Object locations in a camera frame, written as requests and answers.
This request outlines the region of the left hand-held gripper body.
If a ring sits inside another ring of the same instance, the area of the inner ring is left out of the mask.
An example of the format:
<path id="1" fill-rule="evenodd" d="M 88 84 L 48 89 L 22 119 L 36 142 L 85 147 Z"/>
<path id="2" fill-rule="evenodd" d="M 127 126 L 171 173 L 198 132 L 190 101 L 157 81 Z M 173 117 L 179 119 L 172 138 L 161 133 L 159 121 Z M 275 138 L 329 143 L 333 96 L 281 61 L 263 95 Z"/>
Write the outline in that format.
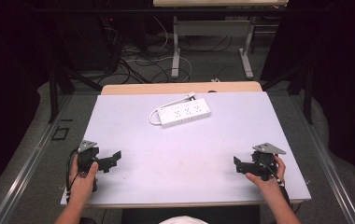
<path id="1" fill-rule="evenodd" d="M 89 173 L 94 162 L 98 164 L 98 170 L 108 173 L 114 166 L 114 157 L 99 159 L 97 154 L 99 147 L 95 142 L 82 140 L 78 147 L 78 170 L 84 174 Z"/>

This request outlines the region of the black equipment rack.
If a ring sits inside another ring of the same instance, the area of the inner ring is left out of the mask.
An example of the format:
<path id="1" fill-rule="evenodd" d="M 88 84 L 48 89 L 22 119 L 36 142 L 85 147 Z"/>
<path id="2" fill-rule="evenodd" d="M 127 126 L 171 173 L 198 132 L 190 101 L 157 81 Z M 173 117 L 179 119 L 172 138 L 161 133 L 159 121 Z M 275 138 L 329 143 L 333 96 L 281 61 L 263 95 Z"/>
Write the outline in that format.
<path id="1" fill-rule="evenodd" d="M 64 14 L 55 17 L 59 32 L 79 71 L 112 71 L 117 68 L 109 55 L 104 26 L 96 15 Z"/>

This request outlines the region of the black metal stand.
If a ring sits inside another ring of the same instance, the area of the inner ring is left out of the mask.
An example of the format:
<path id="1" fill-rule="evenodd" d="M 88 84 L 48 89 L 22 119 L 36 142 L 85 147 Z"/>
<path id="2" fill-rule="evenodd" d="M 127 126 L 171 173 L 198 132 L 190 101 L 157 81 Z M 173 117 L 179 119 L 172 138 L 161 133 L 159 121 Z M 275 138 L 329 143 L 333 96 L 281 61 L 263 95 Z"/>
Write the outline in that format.
<path id="1" fill-rule="evenodd" d="M 58 90 L 61 90 L 63 94 L 72 95 L 76 90 L 72 79 L 89 86 L 90 88 L 100 91 L 103 87 L 94 83 L 87 77 L 81 75 L 79 72 L 74 71 L 67 65 L 63 65 L 57 60 L 52 60 L 48 67 L 49 75 L 49 87 L 50 87 L 50 119 L 49 123 L 56 120 L 59 115 L 59 100 Z"/>
<path id="2" fill-rule="evenodd" d="M 287 88 L 288 95 L 298 95 L 300 91 L 305 92 L 303 114 L 306 121 L 312 125 L 312 89 L 313 89 L 314 65 L 313 63 L 300 63 L 281 75 L 262 84 L 264 91 L 274 87 L 280 81 L 290 78 L 291 83 Z"/>

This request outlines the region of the person's white clothing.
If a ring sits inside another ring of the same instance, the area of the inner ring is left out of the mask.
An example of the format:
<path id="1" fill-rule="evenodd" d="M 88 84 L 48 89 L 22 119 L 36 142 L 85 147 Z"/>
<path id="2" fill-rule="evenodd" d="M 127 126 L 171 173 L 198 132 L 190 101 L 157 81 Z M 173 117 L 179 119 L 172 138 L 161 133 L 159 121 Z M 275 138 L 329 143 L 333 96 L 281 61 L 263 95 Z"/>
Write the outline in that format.
<path id="1" fill-rule="evenodd" d="M 181 216 L 181 217 L 168 218 L 167 220 L 164 220 L 159 224 L 208 224 L 208 223 L 195 217 Z"/>

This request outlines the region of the white-legged desk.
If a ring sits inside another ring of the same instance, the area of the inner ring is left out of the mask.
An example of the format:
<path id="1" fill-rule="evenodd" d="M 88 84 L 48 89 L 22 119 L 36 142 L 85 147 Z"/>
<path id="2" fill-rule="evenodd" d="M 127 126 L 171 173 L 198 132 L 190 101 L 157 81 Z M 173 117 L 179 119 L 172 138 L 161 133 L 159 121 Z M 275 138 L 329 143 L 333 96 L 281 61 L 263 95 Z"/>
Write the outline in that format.
<path id="1" fill-rule="evenodd" d="M 155 7 L 161 9 L 278 9 L 286 6 L 289 0 L 153 0 Z M 194 15 L 192 21 L 183 19 L 181 16 L 173 17 L 173 42 L 174 55 L 172 61 L 171 78 L 178 78 L 180 47 L 178 38 L 184 35 L 203 36 L 241 36 L 245 37 L 243 47 L 239 55 L 247 79 L 253 79 L 253 72 L 248 54 L 251 39 L 254 36 L 256 17 L 247 16 L 245 20 L 206 20 Z"/>

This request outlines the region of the person's left hand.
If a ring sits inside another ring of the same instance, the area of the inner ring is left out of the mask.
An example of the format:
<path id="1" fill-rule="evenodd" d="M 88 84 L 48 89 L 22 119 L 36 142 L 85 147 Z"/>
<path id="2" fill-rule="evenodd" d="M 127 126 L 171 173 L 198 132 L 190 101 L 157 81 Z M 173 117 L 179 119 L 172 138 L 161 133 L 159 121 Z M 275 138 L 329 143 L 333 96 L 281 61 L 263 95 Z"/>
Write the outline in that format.
<path id="1" fill-rule="evenodd" d="M 78 156 L 75 156 L 71 166 L 70 172 L 70 195 L 92 195 L 93 181 L 95 180 L 96 173 L 98 172 L 98 164 L 94 162 L 90 171 L 87 174 L 82 174 L 78 170 Z"/>

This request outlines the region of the white power strip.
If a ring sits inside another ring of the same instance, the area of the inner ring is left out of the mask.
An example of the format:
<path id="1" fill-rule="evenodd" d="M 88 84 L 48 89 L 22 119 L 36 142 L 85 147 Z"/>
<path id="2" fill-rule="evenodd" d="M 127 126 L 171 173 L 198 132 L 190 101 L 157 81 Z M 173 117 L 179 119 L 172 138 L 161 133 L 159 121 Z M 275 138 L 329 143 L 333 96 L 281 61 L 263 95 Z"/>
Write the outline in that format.
<path id="1" fill-rule="evenodd" d="M 197 99 L 157 110 L 162 127 L 178 125 L 184 122 L 209 117 L 211 110 L 205 99 Z"/>

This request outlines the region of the person's right hand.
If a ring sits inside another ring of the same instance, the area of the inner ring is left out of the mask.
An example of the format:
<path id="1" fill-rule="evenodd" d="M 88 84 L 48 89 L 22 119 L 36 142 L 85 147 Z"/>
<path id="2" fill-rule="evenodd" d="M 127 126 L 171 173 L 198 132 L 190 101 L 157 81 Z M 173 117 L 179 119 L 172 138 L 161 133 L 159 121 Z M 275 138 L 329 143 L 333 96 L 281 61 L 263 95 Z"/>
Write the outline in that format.
<path id="1" fill-rule="evenodd" d="M 285 183 L 284 174 L 285 174 L 286 166 L 280 157 L 274 156 L 274 159 L 277 163 L 276 177 L 271 177 L 267 181 L 262 181 L 259 177 L 253 175 L 252 173 L 245 174 L 245 177 L 259 188 L 264 198 L 268 196 L 281 195 L 282 192 L 279 184 Z"/>

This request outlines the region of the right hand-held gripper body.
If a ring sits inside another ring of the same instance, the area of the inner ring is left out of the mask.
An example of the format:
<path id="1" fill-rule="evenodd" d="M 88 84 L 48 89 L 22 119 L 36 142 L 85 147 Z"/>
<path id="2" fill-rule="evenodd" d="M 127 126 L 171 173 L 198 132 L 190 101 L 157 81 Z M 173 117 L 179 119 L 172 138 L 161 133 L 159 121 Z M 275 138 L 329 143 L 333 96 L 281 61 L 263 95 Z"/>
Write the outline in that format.
<path id="1" fill-rule="evenodd" d="M 277 173 L 277 163 L 274 156 L 285 155 L 286 152 L 270 143 L 263 143 L 253 147 L 251 154 L 252 162 L 242 162 L 239 167 L 241 174 L 252 173 L 261 180 L 267 181 L 271 176 Z"/>

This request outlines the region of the white table mat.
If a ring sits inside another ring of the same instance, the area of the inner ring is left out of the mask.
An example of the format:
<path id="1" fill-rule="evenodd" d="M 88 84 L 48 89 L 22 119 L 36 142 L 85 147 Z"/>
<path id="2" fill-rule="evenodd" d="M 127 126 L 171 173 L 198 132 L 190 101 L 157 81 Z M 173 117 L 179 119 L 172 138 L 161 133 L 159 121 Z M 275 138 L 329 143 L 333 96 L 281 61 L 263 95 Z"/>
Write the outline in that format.
<path id="1" fill-rule="evenodd" d="M 283 149 L 286 190 L 294 203 L 311 195 L 269 96 L 262 91 L 205 93 L 211 114 L 163 128 L 150 123 L 152 110 L 174 94 L 101 95 L 85 139 L 100 157 L 121 152 L 109 173 L 97 174 L 92 207 L 162 207 L 260 204 L 258 189 L 235 170 L 234 156 L 249 162 L 253 147 Z"/>

